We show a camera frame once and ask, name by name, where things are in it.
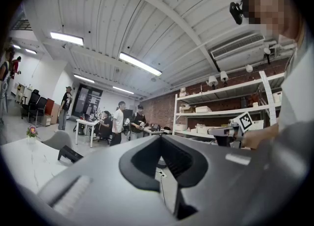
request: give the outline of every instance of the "hand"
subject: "hand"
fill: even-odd
[[[246,132],[241,142],[243,147],[256,149],[262,140],[263,138],[261,137],[260,132],[256,130]]]

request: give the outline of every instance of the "floor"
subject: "floor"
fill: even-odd
[[[27,128],[30,126],[30,123],[27,121],[27,118],[21,119],[21,106],[15,101],[8,102],[8,113],[3,116],[4,125],[0,124],[0,145],[7,144],[13,141],[18,141],[26,137]],[[75,132],[73,128],[75,127],[76,122],[67,120],[65,131],[70,135],[73,145],[73,150],[82,156],[86,156],[94,151],[99,150],[99,148],[109,147],[107,142],[93,141],[93,147],[90,148],[90,139],[88,136],[79,135],[78,144],[75,144]],[[38,127],[38,140],[44,141],[51,138],[54,135],[55,129],[57,129],[58,124],[47,126],[47,127]],[[126,143],[127,137],[122,134],[121,143]],[[176,200],[177,193],[177,182],[168,168],[162,169],[166,177],[161,177],[161,174],[158,173],[160,169],[156,169],[156,180],[160,182],[160,198],[164,201],[167,208],[173,212]]]

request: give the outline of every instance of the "red brick wall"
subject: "red brick wall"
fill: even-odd
[[[263,64],[254,68],[252,73],[247,73],[245,70],[228,74],[228,86],[237,85],[240,83],[244,83],[247,81],[252,81],[254,79],[259,79],[260,74],[259,71],[264,70],[265,74],[269,77],[272,75],[276,75],[279,73],[283,73],[285,71],[285,66],[288,59],[281,59],[278,61],[274,61],[271,65]],[[223,83],[218,79],[219,84],[217,88],[222,88]],[[205,83],[202,83],[203,91],[208,91],[210,87]],[[186,87],[186,91],[189,94],[199,93],[201,91],[201,84],[191,85]],[[169,126],[172,128],[173,126],[173,115],[174,115],[174,107],[175,107],[175,95],[178,94],[179,91],[175,91],[154,99],[150,99],[147,101],[141,102],[141,105],[144,107],[144,113],[146,116],[146,120],[149,123],[157,123],[161,127]],[[198,106],[208,105],[212,111],[224,111],[224,110],[232,110],[232,109],[240,109],[241,108],[241,99],[233,98],[222,101],[214,101],[210,102],[210,104],[202,103]],[[189,118],[188,119],[188,127],[194,128],[197,123],[202,123],[208,126],[220,126],[221,124],[228,123],[230,118]],[[259,115],[253,115],[253,120],[258,120]],[[177,121],[177,124],[185,124],[185,117],[180,117]]]

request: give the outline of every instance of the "gray chair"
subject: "gray chair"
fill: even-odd
[[[57,131],[49,140],[42,141],[42,143],[57,150],[60,150],[65,145],[73,149],[71,138],[64,131]]]

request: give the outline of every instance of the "door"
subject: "door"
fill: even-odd
[[[81,117],[83,113],[95,113],[98,109],[102,93],[102,90],[80,84],[78,93],[75,97],[72,115]]]

